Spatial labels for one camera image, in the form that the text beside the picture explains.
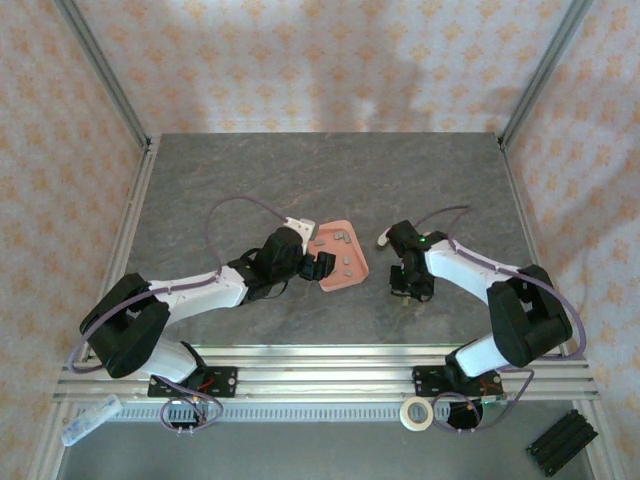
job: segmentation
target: orange floral pattern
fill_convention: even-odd
[[[496,131],[569,0],[79,0],[147,131]]]
[[[0,45],[0,478],[23,479],[140,152],[53,2],[1,2]]]
[[[541,261],[583,316],[628,478],[640,471],[640,4],[593,4],[511,152]]]

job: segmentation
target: white tape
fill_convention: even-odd
[[[427,418],[424,422],[414,422],[409,417],[409,408],[411,408],[413,405],[422,405],[422,407],[426,410]],[[422,397],[411,397],[402,404],[402,407],[400,407],[400,421],[402,422],[402,425],[405,426],[405,428],[411,430],[412,432],[421,432],[423,430],[426,430],[429,425],[433,423],[433,407],[428,400]]]

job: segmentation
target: masking tape roll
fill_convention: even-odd
[[[424,422],[414,422],[413,420],[411,420],[411,418],[409,418],[409,408],[412,405],[416,404],[422,405],[427,412],[427,418]],[[428,400],[422,397],[411,397],[402,404],[402,407],[400,407],[400,421],[402,422],[402,425],[405,426],[405,428],[411,430],[412,432],[421,432],[423,430],[426,430],[429,425],[433,423],[433,407]]]

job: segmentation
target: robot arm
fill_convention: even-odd
[[[319,281],[333,271],[335,256],[307,251],[315,223],[287,218],[262,248],[249,250],[218,272],[179,280],[145,281],[125,275],[80,325],[84,334],[107,311],[143,292],[157,292],[119,311],[101,325],[88,343],[112,378],[136,371],[158,375],[196,388],[204,362],[186,342],[160,338],[164,329],[180,320],[217,308],[232,308],[265,298],[271,288],[299,275]]]
[[[445,373],[454,388],[507,365],[524,367],[571,338],[571,324],[555,297],[501,273],[517,271],[552,285],[541,267],[520,269],[495,262],[450,241],[442,232],[422,236],[408,220],[391,227],[385,237],[402,259],[402,266],[391,267],[392,294],[428,301],[437,277],[458,285],[489,307],[492,334],[446,358]]]

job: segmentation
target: patterned wallpaper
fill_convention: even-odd
[[[542,262],[580,307],[628,478],[638,478],[640,3],[595,1],[510,158]]]
[[[150,134],[499,131],[569,0],[79,0]]]
[[[0,2],[0,478],[26,477],[140,152],[51,0]]]

